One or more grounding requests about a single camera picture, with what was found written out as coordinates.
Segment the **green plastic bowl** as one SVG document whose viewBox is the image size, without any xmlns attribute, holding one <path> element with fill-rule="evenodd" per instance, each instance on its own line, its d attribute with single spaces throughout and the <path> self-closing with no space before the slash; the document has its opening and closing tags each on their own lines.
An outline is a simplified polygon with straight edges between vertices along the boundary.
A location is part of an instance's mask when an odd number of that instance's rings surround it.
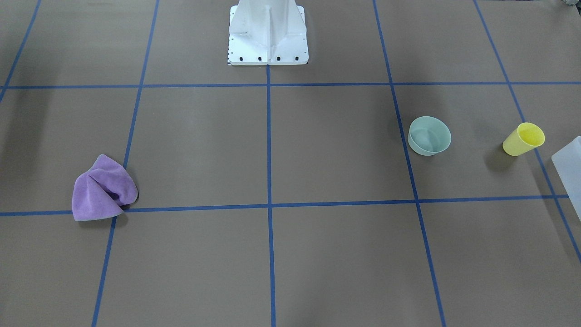
<svg viewBox="0 0 581 327">
<path fill-rule="evenodd" d="M 415 153 L 431 157 L 450 147 L 452 133 L 438 118 L 421 116 L 409 125 L 407 143 Z"/>
</svg>

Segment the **white pedestal column base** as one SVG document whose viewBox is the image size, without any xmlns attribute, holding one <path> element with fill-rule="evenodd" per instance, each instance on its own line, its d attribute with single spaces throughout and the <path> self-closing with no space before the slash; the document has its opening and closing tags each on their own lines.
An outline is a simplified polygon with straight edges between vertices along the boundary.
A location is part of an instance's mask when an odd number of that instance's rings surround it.
<svg viewBox="0 0 581 327">
<path fill-rule="evenodd" d="M 229 19 L 229 65 L 309 62 L 305 9 L 296 1 L 241 0 L 230 7 Z"/>
</svg>

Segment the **yellow plastic cup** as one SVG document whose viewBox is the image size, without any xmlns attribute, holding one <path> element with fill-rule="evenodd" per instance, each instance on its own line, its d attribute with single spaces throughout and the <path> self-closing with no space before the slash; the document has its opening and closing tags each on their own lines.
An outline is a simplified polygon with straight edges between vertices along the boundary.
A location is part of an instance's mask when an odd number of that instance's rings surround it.
<svg viewBox="0 0 581 327">
<path fill-rule="evenodd" d="M 546 137 L 538 125 L 523 122 L 503 141 L 502 149 L 512 157 L 518 157 L 545 143 Z"/>
</svg>

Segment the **purple microfiber cloth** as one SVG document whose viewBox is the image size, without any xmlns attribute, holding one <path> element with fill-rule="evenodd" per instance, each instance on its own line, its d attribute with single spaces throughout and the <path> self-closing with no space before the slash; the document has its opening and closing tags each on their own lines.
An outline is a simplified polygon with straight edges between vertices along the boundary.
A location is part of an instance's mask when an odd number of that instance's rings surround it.
<svg viewBox="0 0 581 327">
<path fill-rule="evenodd" d="M 138 199 L 138 189 L 118 162 L 100 154 L 74 183 L 71 211 L 76 222 L 97 221 L 123 213 Z"/>
</svg>

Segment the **clear plastic storage box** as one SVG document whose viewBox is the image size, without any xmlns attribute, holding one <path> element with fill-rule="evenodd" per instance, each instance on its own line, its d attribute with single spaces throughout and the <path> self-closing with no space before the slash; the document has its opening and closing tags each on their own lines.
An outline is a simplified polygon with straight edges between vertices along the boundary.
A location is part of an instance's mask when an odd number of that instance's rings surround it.
<svg viewBox="0 0 581 327">
<path fill-rule="evenodd" d="M 581 137 L 574 138 L 551 157 L 578 217 L 581 217 Z"/>
</svg>

